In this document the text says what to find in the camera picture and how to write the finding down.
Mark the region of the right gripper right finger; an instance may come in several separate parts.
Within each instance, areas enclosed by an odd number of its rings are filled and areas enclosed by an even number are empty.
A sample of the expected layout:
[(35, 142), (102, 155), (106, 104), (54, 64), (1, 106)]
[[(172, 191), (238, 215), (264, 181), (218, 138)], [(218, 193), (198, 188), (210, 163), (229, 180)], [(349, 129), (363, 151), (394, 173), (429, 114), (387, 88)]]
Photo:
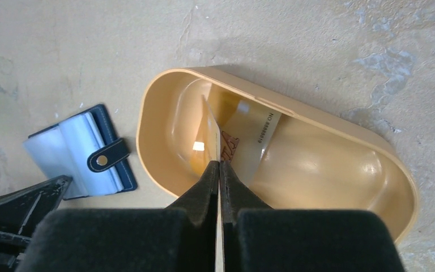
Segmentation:
[(384, 222), (364, 210), (273, 209), (227, 161), (219, 190), (225, 271), (404, 271)]

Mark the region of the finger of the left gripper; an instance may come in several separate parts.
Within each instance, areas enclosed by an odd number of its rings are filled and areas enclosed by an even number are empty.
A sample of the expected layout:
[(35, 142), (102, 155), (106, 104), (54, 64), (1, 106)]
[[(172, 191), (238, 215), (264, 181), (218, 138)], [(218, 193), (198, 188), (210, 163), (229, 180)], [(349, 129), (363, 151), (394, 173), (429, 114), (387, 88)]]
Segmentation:
[(59, 176), (0, 196), (0, 271), (15, 271), (37, 225), (62, 201), (72, 178)]

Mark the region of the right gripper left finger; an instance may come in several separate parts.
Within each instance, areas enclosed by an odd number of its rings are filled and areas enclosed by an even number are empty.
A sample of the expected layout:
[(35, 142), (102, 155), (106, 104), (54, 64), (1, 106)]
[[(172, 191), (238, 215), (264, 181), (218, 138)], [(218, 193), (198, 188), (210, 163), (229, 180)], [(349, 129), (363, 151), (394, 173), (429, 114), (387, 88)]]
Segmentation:
[(163, 209), (59, 209), (18, 271), (214, 271), (219, 163)]

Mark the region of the blue leather card holder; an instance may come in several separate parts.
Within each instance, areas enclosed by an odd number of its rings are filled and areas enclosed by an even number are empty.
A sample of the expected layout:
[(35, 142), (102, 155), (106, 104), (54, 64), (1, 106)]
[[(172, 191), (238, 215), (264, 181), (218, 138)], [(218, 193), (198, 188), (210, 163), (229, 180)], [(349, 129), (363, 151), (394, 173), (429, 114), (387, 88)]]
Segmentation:
[(65, 200), (107, 196), (138, 188), (104, 104), (97, 104), (28, 136), (23, 147), (47, 178), (71, 177)]

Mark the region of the beige credit card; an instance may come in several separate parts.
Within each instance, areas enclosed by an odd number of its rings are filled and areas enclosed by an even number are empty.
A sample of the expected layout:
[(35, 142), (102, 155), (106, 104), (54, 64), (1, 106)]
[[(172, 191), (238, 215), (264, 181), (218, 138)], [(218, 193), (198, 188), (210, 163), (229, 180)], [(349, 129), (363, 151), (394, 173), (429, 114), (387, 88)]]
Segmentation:
[(216, 100), (221, 160), (229, 161), (241, 182), (250, 185), (282, 113), (231, 92)]
[[(207, 159), (209, 161), (219, 162), (221, 157), (220, 148), (220, 129), (212, 112), (211, 106), (208, 99), (203, 95), (203, 118), (205, 120), (206, 128), (204, 129), (204, 147)], [(220, 208), (220, 192), (219, 192), (219, 168), (217, 169), (217, 181), (216, 187), (216, 231), (215, 231), (215, 271), (223, 271), (223, 239), (222, 239), (222, 229), (221, 229), (221, 208)]]

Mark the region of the tan oval plastic tray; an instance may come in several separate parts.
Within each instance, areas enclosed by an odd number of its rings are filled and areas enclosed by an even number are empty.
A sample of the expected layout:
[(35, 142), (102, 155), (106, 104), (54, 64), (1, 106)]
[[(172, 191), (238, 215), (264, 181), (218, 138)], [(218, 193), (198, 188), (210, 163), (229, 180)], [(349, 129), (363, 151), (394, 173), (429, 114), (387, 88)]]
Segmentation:
[(204, 95), (216, 113), (231, 92), (282, 113), (247, 185), (275, 209), (359, 209), (377, 214), (395, 242), (412, 229), (419, 194), (410, 171), (376, 133), (212, 67), (170, 69), (145, 90), (137, 150), (150, 178), (179, 197), (209, 160)]

